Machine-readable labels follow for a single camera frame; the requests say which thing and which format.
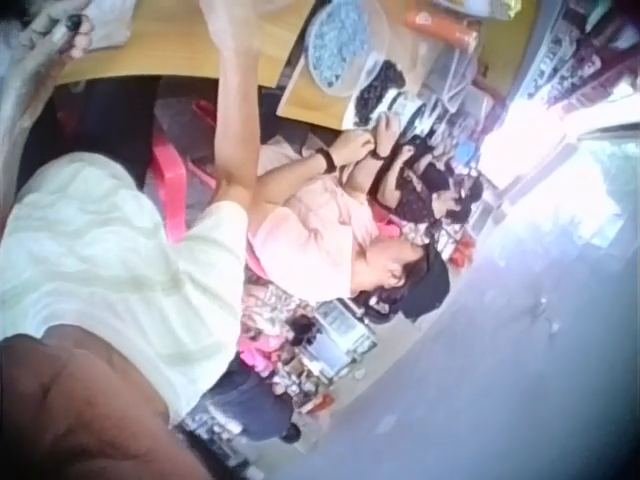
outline striped shirt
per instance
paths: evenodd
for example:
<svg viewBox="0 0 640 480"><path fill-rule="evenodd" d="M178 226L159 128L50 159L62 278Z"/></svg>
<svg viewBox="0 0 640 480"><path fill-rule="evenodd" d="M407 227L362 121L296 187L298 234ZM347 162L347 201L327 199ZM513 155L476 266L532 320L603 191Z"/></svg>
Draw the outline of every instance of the striped shirt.
<svg viewBox="0 0 640 480"><path fill-rule="evenodd" d="M179 244L118 164L74 153L22 189L0 243L0 338L74 325L122 353L179 421L240 335L247 214L215 203Z"/></svg>

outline orange bottle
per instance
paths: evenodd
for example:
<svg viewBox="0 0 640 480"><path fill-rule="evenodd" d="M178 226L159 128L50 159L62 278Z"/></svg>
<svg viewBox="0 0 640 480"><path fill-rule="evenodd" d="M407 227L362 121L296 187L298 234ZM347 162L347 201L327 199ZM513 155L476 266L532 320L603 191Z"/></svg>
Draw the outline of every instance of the orange bottle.
<svg viewBox="0 0 640 480"><path fill-rule="evenodd" d="M478 45L478 32L462 22L430 9L409 10L407 26L423 35L436 37L460 50L473 52Z"/></svg>

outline wooden table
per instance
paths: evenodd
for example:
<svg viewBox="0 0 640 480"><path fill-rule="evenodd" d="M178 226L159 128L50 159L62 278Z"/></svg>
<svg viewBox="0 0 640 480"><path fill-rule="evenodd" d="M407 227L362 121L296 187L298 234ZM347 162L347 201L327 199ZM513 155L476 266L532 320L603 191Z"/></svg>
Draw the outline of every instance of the wooden table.
<svg viewBox="0 0 640 480"><path fill-rule="evenodd" d="M387 14L390 42L387 58L395 62L407 79L407 89L416 93L442 48L404 26L404 14L411 0L378 0ZM342 130L353 97L339 98L324 93L311 78L306 61L300 59L278 106L278 115L292 120Z"/></svg>
<svg viewBox="0 0 640 480"><path fill-rule="evenodd" d="M261 18L261 85L278 83L312 6L313 0L296 0ZM218 77L218 51L197 0L139 0L127 45L72 63L61 83L124 75Z"/></svg>

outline table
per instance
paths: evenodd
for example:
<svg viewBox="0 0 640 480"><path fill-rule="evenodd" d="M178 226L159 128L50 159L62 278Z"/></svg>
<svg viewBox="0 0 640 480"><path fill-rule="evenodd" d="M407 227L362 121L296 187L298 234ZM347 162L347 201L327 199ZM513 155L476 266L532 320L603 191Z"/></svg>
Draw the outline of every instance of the table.
<svg viewBox="0 0 640 480"><path fill-rule="evenodd" d="M261 18L260 85L278 83L313 3L296 0ZM197 0L139 0L127 45L73 62L60 83L125 75L218 77L218 51Z"/></svg>
<svg viewBox="0 0 640 480"><path fill-rule="evenodd" d="M417 93L442 43L419 36L404 26L405 12L415 3L412 0L378 1L387 15L390 28L387 58L403 71L407 90ZM323 92L311 77L303 56L294 70L277 113L291 120L342 130L349 126L349 122L345 122L345 114L354 97L333 97Z"/></svg>

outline blue beads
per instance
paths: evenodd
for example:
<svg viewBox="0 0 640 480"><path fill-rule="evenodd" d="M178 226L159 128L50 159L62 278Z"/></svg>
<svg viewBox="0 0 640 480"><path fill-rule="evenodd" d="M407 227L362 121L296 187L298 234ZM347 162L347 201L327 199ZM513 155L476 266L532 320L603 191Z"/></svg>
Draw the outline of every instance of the blue beads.
<svg viewBox="0 0 640 480"><path fill-rule="evenodd" d="M308 43L316 80L327 88L340 83L349 64L371 49L368 15L361 0L340 0L320 12Z"/></svg>

